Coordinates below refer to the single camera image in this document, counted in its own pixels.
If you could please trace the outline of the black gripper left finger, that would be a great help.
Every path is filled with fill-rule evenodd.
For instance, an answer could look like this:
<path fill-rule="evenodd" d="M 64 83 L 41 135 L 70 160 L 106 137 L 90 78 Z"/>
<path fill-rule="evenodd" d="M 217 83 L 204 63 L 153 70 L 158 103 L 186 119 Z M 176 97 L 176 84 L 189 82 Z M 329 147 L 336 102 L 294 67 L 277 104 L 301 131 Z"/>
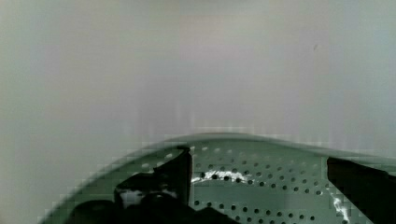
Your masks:
<path fill-rule="evenodd" d="M 189 206 L 192 157 L 188 147 L 155 167 L 119 183 L 114 199 L 92 200 L 77 205 L 66 224 L 239 224 L 221 212 Z"/>

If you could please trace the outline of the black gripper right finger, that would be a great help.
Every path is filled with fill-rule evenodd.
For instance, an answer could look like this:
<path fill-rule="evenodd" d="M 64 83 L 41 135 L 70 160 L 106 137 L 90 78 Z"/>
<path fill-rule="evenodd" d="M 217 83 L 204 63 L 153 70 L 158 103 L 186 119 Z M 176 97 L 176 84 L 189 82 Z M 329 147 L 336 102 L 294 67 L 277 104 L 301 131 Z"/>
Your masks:
<path fill-rule="evenodd" d="M 327 177 L 374 224 L 395 224 L 395 176 L 336 158 L 327 159 Z"/>

